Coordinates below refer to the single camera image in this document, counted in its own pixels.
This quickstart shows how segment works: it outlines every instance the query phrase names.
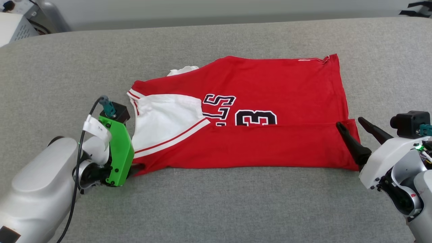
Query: green plastic part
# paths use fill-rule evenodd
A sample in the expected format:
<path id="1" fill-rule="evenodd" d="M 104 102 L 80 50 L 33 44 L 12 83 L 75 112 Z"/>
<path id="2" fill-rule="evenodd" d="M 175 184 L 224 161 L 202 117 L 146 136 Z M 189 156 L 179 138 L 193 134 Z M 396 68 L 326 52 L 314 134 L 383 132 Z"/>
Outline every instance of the green plastic part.
<path id="1" fill-rule="evenodd" d="M 132 141 L 123 123 L 99 116 L 99 121 L 111 132 L 109 143 L 111 150 L 112 171 L 106 182 L 112 186 L 124 184 L 134 156 Z"/>

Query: basketball jersey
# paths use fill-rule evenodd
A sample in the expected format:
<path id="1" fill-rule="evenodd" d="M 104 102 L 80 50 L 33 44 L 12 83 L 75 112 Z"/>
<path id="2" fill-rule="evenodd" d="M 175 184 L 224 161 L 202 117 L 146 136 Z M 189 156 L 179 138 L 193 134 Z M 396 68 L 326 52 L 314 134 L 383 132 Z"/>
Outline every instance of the basketball jersey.
<path id="1" fill-rule="evenodd" d="M 225 57 L 184 74 L 136 81 L 138 174 L 166 167 L 358 170 L 336 122 L 359 140 L 336 54 L 325 59 Z"/>

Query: black plug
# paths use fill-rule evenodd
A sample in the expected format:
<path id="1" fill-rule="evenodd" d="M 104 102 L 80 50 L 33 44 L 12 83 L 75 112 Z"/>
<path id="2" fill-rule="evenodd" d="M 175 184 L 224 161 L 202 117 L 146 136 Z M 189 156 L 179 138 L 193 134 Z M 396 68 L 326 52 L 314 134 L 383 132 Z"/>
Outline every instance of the black plug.
<path id="1" fill-rule="evenodd" d="M 13 1 L 7 1 L 3 4 L 3 8 L 3 13 L 12 11 L 15 8 L 15 3 Z"/>

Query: power strip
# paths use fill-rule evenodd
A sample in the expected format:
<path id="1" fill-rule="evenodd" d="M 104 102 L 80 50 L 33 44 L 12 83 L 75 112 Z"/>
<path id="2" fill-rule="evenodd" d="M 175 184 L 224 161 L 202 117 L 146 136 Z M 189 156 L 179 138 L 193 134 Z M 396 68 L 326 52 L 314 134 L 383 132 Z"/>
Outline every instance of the power strip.
<path id="1" fill-rule="evenodd" d="M 9 0 L 0 0 L 0 9 L 3 9 L 3 4 Z M 26 18 L 30 19 L 37 15 L 39 7 L 31 3 L 29 0 L 13 0 L 15 7 L 8 13 L 22 14 Z"/>

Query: black cable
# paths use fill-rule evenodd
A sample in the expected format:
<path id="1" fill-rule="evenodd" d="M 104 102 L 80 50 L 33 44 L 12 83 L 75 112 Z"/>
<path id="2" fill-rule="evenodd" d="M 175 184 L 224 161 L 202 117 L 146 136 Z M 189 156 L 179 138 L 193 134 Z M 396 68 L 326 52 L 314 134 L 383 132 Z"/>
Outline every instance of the black cable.
<path id="1" fill-rule="evenodd" d="M 41 25 L 41 24 L 39 24 L 39 23 L 36 23 L 35 21 L 33 21 L 33 20 L 31 20 L 31 19 L 27 19 L 32 25 L 35 25 L 35 26 L 37 26 L 37 27 L 39 27 L 39 28 L 42 28 L 47 34 L 51 34 L 51 31 L 49 31 L 45 26 L 43 26 L 43 25 Z"/>
<path id="2" fill-rule="evenodd" d="M 99 97 L 96 102 L 93 104 L 92 109 L 90 110 L 90 115 L 93 114 L 93 111 L 95 110 L 96 106 L 99 103 L 99 100 L 103 99 L 103 97 Z M 76 168 L 75 168 L 75 186 L 73 188 L 73 195 L 72 195 L 72 204 L 70 205 L 70 213 L 69 218 L 67 219 L 66 226 L 64 227 L 63 233 L 61 234 L 60 238 L 58 239 L 57 243 L 60 243 L 64 236 L 66 235 L 67 229 L 69 228 L 70 221 L 72 220 L 73 210 L 75 208 L 75 201 L 76 201 L 76 193 L 78 192 L 78 177 L 79 177 L 79 164 L 81 163 L 81 152 L 83 150 L 83 141 L 84 141 L 84 135 L 86 134 L 86 131 L 83 131 L 81 133 L 81 138 L 79 139 L 79 145 L 78 145 L 78 158 L 76 159 Z"/>
<path id="3" fill-rule="evenodd" d="M 29 2 L 31 2 L 32 4 L 34 4 L 34 5 L 36 5 L 36 6 L 39 7 L 39 5 L 38 5 L 36 2 L 34 2 L 34 1 L 32 1 L 32 0 L 29 0 Z"/>

